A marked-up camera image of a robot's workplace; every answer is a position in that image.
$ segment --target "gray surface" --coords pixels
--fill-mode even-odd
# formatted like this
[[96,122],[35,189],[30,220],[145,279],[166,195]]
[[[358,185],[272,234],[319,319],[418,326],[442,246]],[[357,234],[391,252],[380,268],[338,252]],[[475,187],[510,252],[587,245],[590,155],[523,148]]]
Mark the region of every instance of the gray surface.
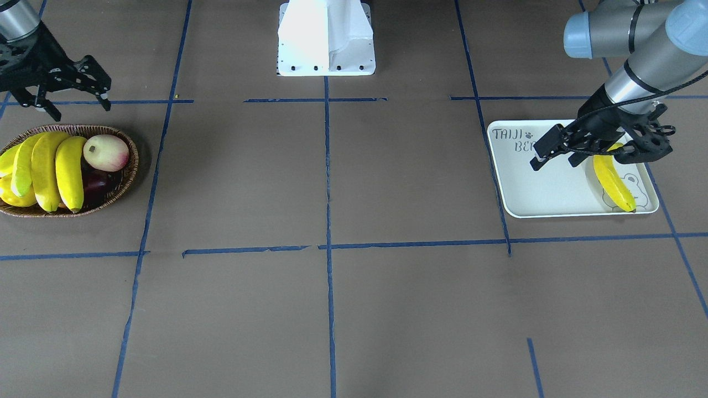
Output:
[[[455,2],[376,1],[377,72],[331,78],[329,96],[378,101],[326,107],[322,78],[275,75],[280,3],[194,2],[175,90],[194,103],[59,106],[63,123],[131,134],[144,167],[95,215],[2,217],[0,397],[108,398],[117,369],[119,397],[329,397],[334,374],[340,398],[537,397],[527,339],[549,398],[708,390],[708,314],[689,273],[708,289],[706,99],[669,100],[675,152],[651,167],[688,263],[663,209],[505,215],[510,238],[532,242],[509,257],[481,125],[572,118],[582,100],[450,101],[474,95]],[[589,96],[607,79],[601,59],[563,52],[577,1],[460,3],[481,96]],[[166,102],[186,5],[49,0],[45,21],[71,57],[108,70],[111,98]],[[47,123],[8,106],[0,140]],[[356,247],[330,263],[327,132],[331,242]],[[608,238],[637,234],[663,238]],[[406,247],[363,247],[385,242]],[[181,256],[223,248],[255,252]],[[121,251],[134,256],[104,257]]]

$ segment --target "pink and white fruit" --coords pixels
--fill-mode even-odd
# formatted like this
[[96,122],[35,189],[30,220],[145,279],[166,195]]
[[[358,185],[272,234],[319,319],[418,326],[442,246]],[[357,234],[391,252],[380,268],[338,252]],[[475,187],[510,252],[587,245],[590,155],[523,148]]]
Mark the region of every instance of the pink and white fruit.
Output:
[[115,135],[94,135],[84,144],[84,159],[94,169],[114,172],[128,163],[130,151]]

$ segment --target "basket rim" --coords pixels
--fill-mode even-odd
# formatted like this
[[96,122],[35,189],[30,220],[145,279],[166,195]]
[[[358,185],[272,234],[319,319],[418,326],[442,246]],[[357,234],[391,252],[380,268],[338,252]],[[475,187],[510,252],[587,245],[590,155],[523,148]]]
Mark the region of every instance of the basket rim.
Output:
[[137,150],[137,146],[133,142],[133,140],[126,135],[121,129],[118,129],[116,127],[111,127],[111,126],[106,126],[106,125],[87,125],[87,124],[70,124],[70,123],[53,123],[49,125],[41,125],[37,127],[33,127],[29,130],[26,130],[25,132],[21,133],[20,135],[16,136],[13,138],[10,142],[8,142],[2,149],[0,149],[0,154],[3,154],[6,150],[12,148],[13,146],[22,143],[24,140],[27,138],[36,135],[40,132],[44,131],[51,131],[51,130],[59,130],[59,131],[64,131],[69,133],[70,135],[82,135],[82,133],[87,134],[85,130],[88,130],[88,134],[90,134],[92,131],[96,132],[98,134],[102,133],[110,133],[112,135],[118,136],[120,139],[122,139],[127,145],[129,149],[129,154],[130,158],[128,160],[128,165],[125,167],[126,172],[124,173],[124,176],[121,178],[120,182],[118,183],[119,189],[115,191],[111,196],[100,206],[95,207],[93,209],[89,209],[86,211],[79,211],[78,213],[67,213],[67,214],[51,214],[48,212],[45,212],[44,210],[41,210],[41,213],[37,211],[36,214],[27,214],[28,209],[31,209],[33,207],[15,207],[11,205],[7,205],[5,202],[2,202],[0,200],[0,212],[11,215],[14,217],[22,217],[22,218],[73,218],[73,217],[81,217],[84,215],[89,215],[91,213],[97,212],[99,210],[102,210],[109,205],[112,205],[115,203],[116,200],[118,200],[120,197],[125,194],[128,189],[132,186],[132,183],[135,181],[135,177],[137,175],[138,171],[138,166],[139,166],[139,154]]

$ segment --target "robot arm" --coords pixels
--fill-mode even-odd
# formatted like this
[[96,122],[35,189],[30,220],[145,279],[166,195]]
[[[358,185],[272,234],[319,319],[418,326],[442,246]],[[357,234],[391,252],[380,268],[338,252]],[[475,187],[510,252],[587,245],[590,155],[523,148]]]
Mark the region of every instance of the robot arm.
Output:
[[[571,18],[566,27],[566,51],[577,57],[631,55],[580,107],[577,119],[566,127],[554,126],[536,142],[536,158],[530,162],[534,170],[571,152],[573,167],[594,154],[610,154],[623,164],[664,157],[672,151],[667,136],[675,128],[659,123],[658,117],[667,110],[659,101],[708,75],[706,72],[686,82],[708,63],[708,0],[630,1],[634,5],[629,13],[626,6],[608,3],[611,1],[602,2],[595,15]],[[626,18],[630,14],[624,25],[617,21],[617,15]],[[607,152],[625,133],[632,140]]]
[[[37,86],[36,94],[27,90],[31,86]],[[91,93],[110,110],[110,77],[96,60],[69,59],[27,0],[0,0],[0,91],[58,122],[62,114],[45,96],[65,89]]]

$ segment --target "wicker basket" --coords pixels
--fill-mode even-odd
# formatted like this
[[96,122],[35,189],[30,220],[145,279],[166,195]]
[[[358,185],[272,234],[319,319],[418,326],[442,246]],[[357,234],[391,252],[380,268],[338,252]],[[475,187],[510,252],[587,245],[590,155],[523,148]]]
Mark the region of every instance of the wicker basket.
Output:
[[138,153],[135,143],[125,134],[123,134],[118,129],[113,127],[98,126],[98,125],[43,125],[40,127],[35,127],[31,130],[27,130],[23,134],[17,136],[14,140],[10,141],[2,149],[0,149],[0,154],[6,150],[12,148],[13,146],[26,140],[27,137],[38,134],[42,131],[64,131],[68,132],[70,135],[81,135],[82,137],[90,138],[94,135],[100,134],[110,134],[119,137],[128,145],[130,150],[130,158],[128,159],[127,165],[119,172],[117,172],[118,184],[114,189],[106,193],[103,198],[102,203],[98,207],[86,207],[81,209],[78,213],[72,213],[71,210],[59,208],[54,213],[45,212],[39,205],[34,205],[30,207],[15,207],[10,206],[0,200],[0,212],[7,215],[13,215],[16,217],[42,217],[42,218],[68,218],[68,217],[79,217],[82,215],[91,214],[92,212],[97,212],[106,206],[113,204],[118,198],[120,198],[127,190],[130,188],[132,182],[135,180],[135,175],[137,173],[138,167]]

